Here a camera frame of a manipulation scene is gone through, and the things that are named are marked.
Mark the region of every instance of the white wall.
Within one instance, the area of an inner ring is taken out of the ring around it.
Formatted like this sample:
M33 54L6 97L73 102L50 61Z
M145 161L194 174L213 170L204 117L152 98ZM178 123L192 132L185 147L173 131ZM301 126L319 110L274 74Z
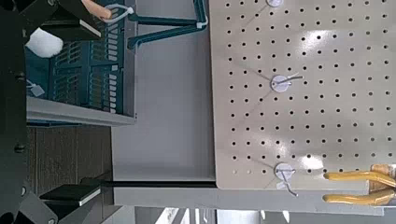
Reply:
M218 210L218 224L261 224L258 211Z

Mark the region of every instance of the pegboard hook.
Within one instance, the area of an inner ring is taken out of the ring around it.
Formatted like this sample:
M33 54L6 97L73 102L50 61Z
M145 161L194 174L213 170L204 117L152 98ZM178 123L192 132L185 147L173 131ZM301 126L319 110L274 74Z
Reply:
M289 179L291 176L296 172L295 169L293 169L290 165L287 163L280 163L276 166L275 168L275 174L276 176L282 180L282 182L285 184L286 188L288 189L288 192L293 195L294 197L298 197L298 194L291 190Z

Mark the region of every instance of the metal bar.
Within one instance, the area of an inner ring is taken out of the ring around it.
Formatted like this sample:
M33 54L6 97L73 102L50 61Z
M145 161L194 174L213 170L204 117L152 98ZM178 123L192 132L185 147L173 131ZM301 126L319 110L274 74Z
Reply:
M160 25L160 26L188 26L197 23L196 20L159 18L159 17L142 17L136 14L129 15L130 21L137 21L139 25Z
M104 126L122 126L134 124L134 118L110 114L100 110L88 109L75 105L27 97L27 118L78 122Z
M109 188L215 189L215 181L104 181Z
M178 36L178 35L186 35L186 34L198 32L198 31L201 31L201 30L198 29L195 25L190 25L190 26L184 26L184 27L175 28L175 29L171 29L171 30L151 33L151 34L147 34L147 35L135 36L135 37L128 39L128 49L133 49L136 45L141 45L143 43L148 43L151 41L161 40L161 39Z

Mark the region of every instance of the teal metal frame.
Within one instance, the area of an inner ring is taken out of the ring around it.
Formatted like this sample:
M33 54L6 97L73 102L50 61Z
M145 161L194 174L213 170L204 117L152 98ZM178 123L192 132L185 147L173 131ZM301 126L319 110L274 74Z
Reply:
M161 40L178 35L186 35L203 31L207 26L207 16L203 0L193 0L196 20L158 18L158 17L141 17L137 14L128 16L129 21L136 21L139 25L161 25L161 26L178 26L177 28L155 32L147 35L138 35L128 38L128 49L134 49L143 43Z

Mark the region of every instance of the white cloth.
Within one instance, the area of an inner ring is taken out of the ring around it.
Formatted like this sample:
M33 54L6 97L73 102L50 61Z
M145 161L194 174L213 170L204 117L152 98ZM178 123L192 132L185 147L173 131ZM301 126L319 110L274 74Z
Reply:
M36 29L30 35L30 40L26 44L27 48L41 58L50 58L59 54L63 46L64 42L61 38L45 32L40 28Z

